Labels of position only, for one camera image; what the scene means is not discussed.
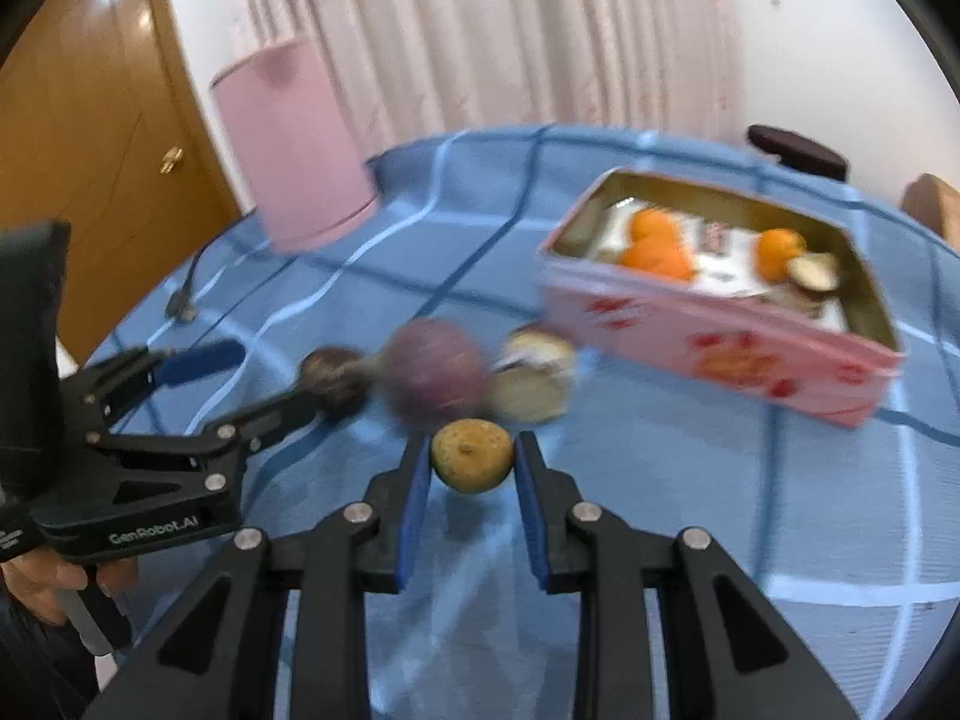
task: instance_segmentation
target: blue tablecloth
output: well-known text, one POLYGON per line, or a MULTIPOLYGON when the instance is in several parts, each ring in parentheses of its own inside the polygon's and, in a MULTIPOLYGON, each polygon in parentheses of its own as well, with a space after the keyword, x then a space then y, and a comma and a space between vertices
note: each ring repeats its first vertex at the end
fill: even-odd
MULTIPOLYGON (((193 324, 163 318, 182 269, 148 296, 96 359, 208 338, 238 338, 248 357, 237 371, 158 392, 124 429, 192 432, 291 384, 316 346, 373 352, 424 314, 458 322, 493 356, 538 312, 538 243, 597 175, 621 165, 757 191, 851 230, 904 337, 904 375, 877 416, 849 431, 586 350, 569 415, 539 430, 544 455, 638 528, 709 528, 858 712, 882 717, 960 598, 960 262, 849 186, 654 132, 511 128, 412 143, 373 160, 384 208, 343 240, 277 256, 253 215, 200 262, 193 324)), ((335 431, 299 432, 251 460, 244 519, 272 536, 309 529, 359 498, 402 445, 381 403, 335 431)), ((128 599, 138 632, 218 543, 143 557, 128 599)), ((536 587, 512 479, 477 497, 435 484, 409 589, 368 602, 373 707, 395 720, 566 717, 577 621, 574 598, 536 587)))

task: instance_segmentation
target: door handle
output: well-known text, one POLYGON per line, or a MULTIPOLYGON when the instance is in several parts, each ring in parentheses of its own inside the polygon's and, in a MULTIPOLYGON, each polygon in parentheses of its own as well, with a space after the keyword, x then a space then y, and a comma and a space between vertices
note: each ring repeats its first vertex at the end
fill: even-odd
POLYGON ((171 172, 174 167, 179 165, 183 160, 184 150, 179 146, 174 146, 174 148, 167 151, 163 159, 160 160, 160 175, 167 175, 168 172, 171 172))

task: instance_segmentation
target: brown door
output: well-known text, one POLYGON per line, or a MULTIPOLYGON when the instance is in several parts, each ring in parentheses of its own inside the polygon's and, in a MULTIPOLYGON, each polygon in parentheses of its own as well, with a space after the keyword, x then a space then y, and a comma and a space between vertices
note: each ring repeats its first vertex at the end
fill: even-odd
POLYGON ((0 229, 73 224, 59 336, 80 361, 237 215, 162 5, 47 0, 0 67, 0 229))

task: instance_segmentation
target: orange fruit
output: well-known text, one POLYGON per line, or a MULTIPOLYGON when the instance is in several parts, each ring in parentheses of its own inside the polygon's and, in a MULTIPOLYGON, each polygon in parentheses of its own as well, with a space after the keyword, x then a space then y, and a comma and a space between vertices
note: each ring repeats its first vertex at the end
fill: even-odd
POLYGON ((680 225, 662 208, 642 208, 630 217, 630 240, 644 238, 666 238, 677 244, 683 240, 680 225))
POLYGON ((628 248, 620 257, 624 268, 677 281, 693 281, 693 261, 686 249, 667 238, 647 236, 628 248))
POLYGON ((803 236, 782 227, 765 230, 757 236, 755 268, 766 281, 786 279, 786 264, 806 251, 803 236))

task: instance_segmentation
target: curtain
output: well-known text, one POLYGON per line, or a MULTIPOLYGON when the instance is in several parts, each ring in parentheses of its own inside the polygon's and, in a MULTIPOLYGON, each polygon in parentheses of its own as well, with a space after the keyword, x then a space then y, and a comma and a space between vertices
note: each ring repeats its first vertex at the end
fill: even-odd
POLYGON ((229 0, 237 58, 313 35, 366 153, 580 122, 739 141, 733 0, 229 0))

